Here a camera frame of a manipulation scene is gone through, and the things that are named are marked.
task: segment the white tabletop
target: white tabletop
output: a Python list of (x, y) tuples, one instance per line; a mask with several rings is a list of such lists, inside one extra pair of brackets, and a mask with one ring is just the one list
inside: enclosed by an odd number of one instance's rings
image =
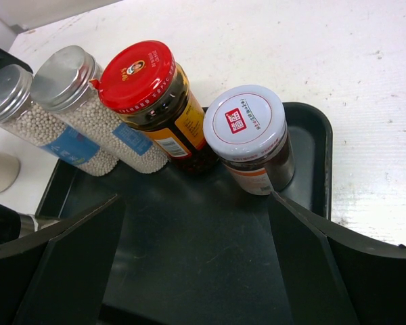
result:
[[(332, 220), (406, 244), (406, 1), (122, 1), (19, 35), (10, 52), (36, 71), (75, 44), (105, 66), (145, 39), (171, 48), (203, 106), (257, 84), (322, 110), (334, 130)], [(55, 158), (2, 130), (0, 149), (22, 161), (0, 202), (34, 212)]]

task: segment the white lid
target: white lid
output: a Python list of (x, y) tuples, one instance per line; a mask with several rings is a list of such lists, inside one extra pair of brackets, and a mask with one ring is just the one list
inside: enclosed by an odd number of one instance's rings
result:
[(244, 162), (267, 155), (283, 139), (284, 107), (271, 90), (239, 86), (220, 95), (208, 108), (203, 131), (222, 158)]

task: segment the jar lid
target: jar lid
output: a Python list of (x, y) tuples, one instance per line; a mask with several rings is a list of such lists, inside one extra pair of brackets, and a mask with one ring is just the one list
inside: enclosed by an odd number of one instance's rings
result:
[(96, 73), (95, 59), (79, 46), (55, 52), (36, 73), (31, 96), (50, 112), (73, 105), (89, 88)]
[(156, 102), (171, 84), (175, 59), (158, 41), (143, 41), (121, 51), (94, 83), (101, 102), (113, 111), (132, 114)]
[(206, 112), (203, 131), (222, 158), (246, 162), (266, 156), (283, 139), (284, 107), (271, 90), (239, 86), (220, 95)]
[(11, 64), (0, 69), (0, 121), (18, 111), (28, 98), (32, 74)]

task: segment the red lid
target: red lid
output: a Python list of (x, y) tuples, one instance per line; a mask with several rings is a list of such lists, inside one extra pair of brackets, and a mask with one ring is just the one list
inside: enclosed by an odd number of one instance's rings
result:
[(105, 106), (131, 114), (159, 99), (171, 84), (175, 68), (175, 59), (164, 43), (144, 41), (121, 51), (94, 86)]

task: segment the silver lid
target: silver lid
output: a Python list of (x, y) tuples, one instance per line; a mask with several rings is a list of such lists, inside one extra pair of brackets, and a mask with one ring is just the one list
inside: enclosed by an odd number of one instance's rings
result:
[(0, 121), (22, 107), (30, 93), (32, 74), (16, 64), (0, 69)]
[(65, 110), (86, 92), (95, 73), (95, 59), (90, 54), (76, 45), (65, 47), (40, 67), (31, 96), (44, 110)]

